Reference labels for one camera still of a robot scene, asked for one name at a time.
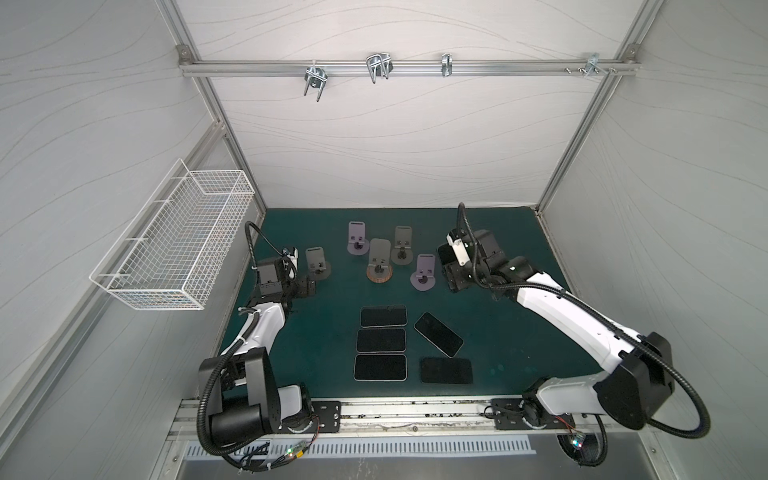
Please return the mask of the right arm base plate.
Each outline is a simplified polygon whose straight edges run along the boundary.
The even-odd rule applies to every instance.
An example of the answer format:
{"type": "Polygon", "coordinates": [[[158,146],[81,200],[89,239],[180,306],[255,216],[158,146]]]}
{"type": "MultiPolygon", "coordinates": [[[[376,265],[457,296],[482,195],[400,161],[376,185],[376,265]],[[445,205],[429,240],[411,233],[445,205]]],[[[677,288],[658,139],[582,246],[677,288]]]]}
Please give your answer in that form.
{"type": "Polygon", "coordinates": [[[575,426],[570,414],[548,413],[532,400],[524,398],[495,398],[485,407],[483,417],[494,423],[497,430],[564,430],[575,426]]]}

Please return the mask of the white-edged phone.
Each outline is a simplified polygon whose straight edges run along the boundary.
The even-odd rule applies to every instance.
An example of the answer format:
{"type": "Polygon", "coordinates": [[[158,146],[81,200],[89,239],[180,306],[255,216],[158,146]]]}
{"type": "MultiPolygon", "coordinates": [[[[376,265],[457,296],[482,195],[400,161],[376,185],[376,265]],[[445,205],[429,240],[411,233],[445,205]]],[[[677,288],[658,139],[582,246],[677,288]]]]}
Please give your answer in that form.
{"type": "Polygon", "coordinates": [[[359,354],[355,358],[353,378],[361,382],[402,382],[407,379],[404,354],[359,354]]]}

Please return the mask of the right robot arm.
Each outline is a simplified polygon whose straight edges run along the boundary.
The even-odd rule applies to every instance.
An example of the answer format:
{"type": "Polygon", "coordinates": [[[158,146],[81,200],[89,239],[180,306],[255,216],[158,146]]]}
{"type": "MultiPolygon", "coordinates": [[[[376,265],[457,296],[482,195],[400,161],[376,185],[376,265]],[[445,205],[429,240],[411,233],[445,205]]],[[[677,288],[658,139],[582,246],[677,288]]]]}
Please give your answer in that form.
{"type": "Polygon", "coordinates": [[[520,408],[531,427],[541,427],[547,417],[586,414],[606,415],[631,430],[650,425],[679,438],[709,433],[709,411],[674,367],[671,345],[660,334],[643,335],[611,320],[526,258],[508,258],[487,230],[457,227],[438,254],[451,291],[477,285],[496,299],[509,298],[564,333],[598,364],[597,374],[545,377],[525,391],[520,408]],[[693,428],[673,427],[654,417],[677,388],[698,415],[693,428]]]}

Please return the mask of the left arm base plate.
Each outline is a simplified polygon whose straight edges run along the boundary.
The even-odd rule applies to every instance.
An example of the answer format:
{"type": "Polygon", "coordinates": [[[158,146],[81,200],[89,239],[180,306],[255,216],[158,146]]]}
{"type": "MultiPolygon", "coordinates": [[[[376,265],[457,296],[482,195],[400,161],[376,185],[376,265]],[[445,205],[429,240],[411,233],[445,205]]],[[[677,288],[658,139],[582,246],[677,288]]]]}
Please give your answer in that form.
{"type": "Polygon", "coordinates": [[[297,413],[282,421],[282,426],[293,434],[338,433],[341,427],[341,403],[313,401],[302,405],[297,413]]]}

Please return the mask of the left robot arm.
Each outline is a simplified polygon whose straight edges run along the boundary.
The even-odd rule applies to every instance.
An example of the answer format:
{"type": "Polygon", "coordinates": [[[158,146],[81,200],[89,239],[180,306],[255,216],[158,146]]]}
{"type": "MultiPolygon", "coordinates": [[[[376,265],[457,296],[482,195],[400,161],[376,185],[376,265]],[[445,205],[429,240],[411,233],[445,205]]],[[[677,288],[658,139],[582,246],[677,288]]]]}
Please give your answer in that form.
{"type": "Polygon", "coordinates": [[[255,440],[279,432],[320,430],[318,417],[303,384],[277,385],[269,353],[285,326],[292,301],[307,294],[308,283],[298,274],[298,251],[260,261],[257,286],[238,309],[245,322],[232,343],[203,360],[196,432],[202,448],[230,465],[258,472],[293,461],[309,447],[307,442],[255,465],[255,453],[236,459],[233,454],[255,440]]]}

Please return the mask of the dark phone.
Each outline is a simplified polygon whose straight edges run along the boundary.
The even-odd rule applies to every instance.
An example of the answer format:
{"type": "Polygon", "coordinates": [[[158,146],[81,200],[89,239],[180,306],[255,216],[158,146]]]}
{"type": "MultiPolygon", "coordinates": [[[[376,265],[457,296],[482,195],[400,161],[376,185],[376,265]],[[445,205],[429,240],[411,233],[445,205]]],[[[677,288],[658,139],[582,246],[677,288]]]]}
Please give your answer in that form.
{"type": "Polygon", "coordinates": [[[446,266],[457,261],[457,257],[450,243],[440,245],[437,249],[437,253],[442,266],[446,266]]]}

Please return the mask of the silver-edged phone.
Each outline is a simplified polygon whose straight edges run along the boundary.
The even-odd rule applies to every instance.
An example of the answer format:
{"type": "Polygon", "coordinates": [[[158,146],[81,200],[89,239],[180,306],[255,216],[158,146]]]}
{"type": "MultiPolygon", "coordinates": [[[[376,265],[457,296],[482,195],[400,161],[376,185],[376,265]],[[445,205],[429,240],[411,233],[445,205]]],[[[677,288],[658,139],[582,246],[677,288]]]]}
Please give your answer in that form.
{"type": "Polygon", "coordinates": [[[456,332],[429,312],[419,317],[414,329],[449,358],[455,357],[464,345],[464,340],[456,332]]]}

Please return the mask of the pink-edged phone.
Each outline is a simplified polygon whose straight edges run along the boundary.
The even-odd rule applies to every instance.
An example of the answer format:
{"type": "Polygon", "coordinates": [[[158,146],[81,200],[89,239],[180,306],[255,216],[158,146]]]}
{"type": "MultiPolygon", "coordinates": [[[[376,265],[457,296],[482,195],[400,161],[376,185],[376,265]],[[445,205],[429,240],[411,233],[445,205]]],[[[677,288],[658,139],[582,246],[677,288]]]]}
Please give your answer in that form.
{"type": "Polygon", "coordinates": [[[406,331],[403,328],[361,329],[357,333],[358,353],[402,353],[406,351],[406,331]]]}

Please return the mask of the black phone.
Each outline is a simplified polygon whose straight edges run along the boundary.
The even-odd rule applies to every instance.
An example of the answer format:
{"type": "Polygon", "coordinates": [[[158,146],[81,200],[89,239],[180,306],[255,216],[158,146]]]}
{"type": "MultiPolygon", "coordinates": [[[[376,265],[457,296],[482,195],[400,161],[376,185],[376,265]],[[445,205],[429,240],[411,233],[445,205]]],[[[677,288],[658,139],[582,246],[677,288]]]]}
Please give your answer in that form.
{"type": "Polygon", "coordinates": [[[464,358],[424,357],[419,374],[427,384],[471,385],[474,381],[472,363],[464,358]]]}

